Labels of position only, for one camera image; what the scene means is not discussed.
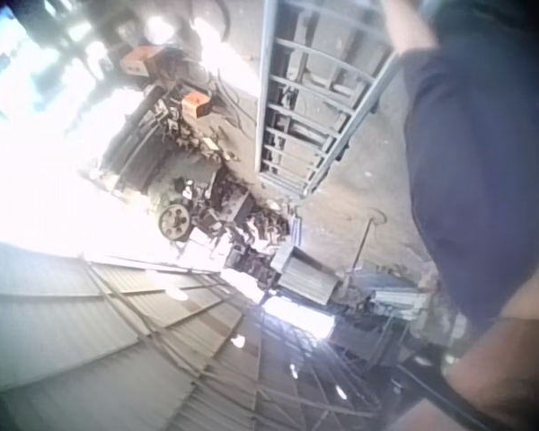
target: workshop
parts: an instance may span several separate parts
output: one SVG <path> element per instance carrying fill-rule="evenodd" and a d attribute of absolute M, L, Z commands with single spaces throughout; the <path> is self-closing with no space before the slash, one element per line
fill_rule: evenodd
<path fill-rule="evenodd" d="M 481 333 L 412 215 L 383 3 L 0 7 L 0 430 L 382 431 L 435 395 Z"/>

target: navy blue shirt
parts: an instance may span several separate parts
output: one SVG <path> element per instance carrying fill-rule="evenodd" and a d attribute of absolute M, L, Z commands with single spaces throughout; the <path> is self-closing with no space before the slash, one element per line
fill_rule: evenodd
<path fill-rule="evenodd" d="M 473 34 L 402 57 L 414 221 L 478 328 L 539 265 L 539 53 Z"/>

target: person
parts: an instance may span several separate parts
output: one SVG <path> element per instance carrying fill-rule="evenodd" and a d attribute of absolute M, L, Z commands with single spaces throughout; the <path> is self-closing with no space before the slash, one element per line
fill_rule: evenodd
<path fill-rule="evenodd" d="M 410 99 L 411 211 L 482 334 L 446 380 L 508 429 L 539 429 L 539 34 L 517 1 L 448 2 L 432 28 L 382 0 Z M 424 400 L 392 430 L 466 429 Z"/>

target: metal ladder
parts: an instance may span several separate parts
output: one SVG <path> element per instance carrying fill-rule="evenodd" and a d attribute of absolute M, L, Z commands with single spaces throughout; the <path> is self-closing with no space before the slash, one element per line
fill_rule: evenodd
<path fill-rule="evenodd" d="M 294 199 L 315 192 L 358 126 L 376 106 L 399 66 L 383 25 L 377 26 L 380 29 L 365 23 L 372 16 L 384 22 L 380 5 L 373 1 L 360 2 L 361 11 L 356 19 L 326 8 L 323 3 L 324 0 L 265 0 L 264 4 L 255 169 L 262 184 Z M 294 39 L 302 12 L 310 15 L 306 20 L 305 40 L 299 43 Z M 321 18 L 340 22 L 350 29 L 342 58 L 313 47 Z M 371 74 L 347 61 L 358 36 L 368 38 L 384 53 Z M 292 56 L 299 56 L 299 66 L 294 70 L 295 76 L 288 78 L 288 72 L 292 75 Z M 311 79 L 306 79 L 311 57 L 333 66 L 329 78 L 312 74 Z M 342 74 L 355 78 L 356 84 L 352 87 L 340 84 Z M 312 106 L 321 103 L 336 113 L 329 121 L 309 118 L 300 113 L 300 96 L 315 101 Z"/>

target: orange box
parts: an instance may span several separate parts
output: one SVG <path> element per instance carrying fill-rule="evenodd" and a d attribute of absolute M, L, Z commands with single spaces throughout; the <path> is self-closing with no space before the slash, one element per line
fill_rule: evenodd
<path fill-rule="evenodd" d="M 163 47 L 136 47 L 119 61 L 119 65 L 129 75 L 156 77 L 156 60 L 162 49 Z"/>
<path fill-rule="evenodd" d="M 211 99 L 201 92 L 191 92 L 181 100 L 181 110 L 198 119 L 211 111 Z"/>

